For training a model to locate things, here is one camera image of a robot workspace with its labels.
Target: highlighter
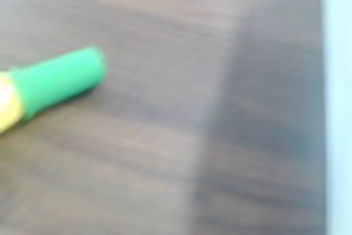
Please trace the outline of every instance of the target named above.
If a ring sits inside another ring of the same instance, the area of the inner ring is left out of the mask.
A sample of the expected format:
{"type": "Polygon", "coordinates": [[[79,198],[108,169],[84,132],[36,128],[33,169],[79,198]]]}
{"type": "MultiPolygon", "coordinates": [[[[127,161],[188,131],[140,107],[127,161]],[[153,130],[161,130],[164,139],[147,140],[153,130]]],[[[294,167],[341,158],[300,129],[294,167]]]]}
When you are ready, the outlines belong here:
{"type": "Polygon", "coordinates": [[[88,47],[26,68],[0,72],[0,134],[90,90],[106,76],[104,54],[88,47]]]}

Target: wood grain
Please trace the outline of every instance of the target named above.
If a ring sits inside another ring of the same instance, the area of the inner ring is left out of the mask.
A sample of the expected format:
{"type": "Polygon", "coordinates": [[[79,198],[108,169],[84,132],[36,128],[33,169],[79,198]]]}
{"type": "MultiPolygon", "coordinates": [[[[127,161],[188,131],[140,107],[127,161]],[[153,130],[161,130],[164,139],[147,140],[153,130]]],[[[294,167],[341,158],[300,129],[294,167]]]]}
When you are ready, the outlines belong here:
{"type": "Polygon", "coordinates": [[[109,75],[0,138],[0,234],[325,233],[320,0],[0,0],[0,68],[109,75]]]}

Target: dark wood table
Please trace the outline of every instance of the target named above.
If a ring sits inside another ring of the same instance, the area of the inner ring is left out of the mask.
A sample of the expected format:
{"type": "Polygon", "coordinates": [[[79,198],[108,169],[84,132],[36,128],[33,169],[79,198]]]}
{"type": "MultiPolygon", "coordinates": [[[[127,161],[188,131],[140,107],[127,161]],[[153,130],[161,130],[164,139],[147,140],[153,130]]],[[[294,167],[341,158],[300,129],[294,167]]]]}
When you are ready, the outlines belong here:
{"type": "Polygon", "coordinates": [[[0,0],[0,68],[102,86],[0,137],[1,234],[325,234],[321,0],[0,0]]]}

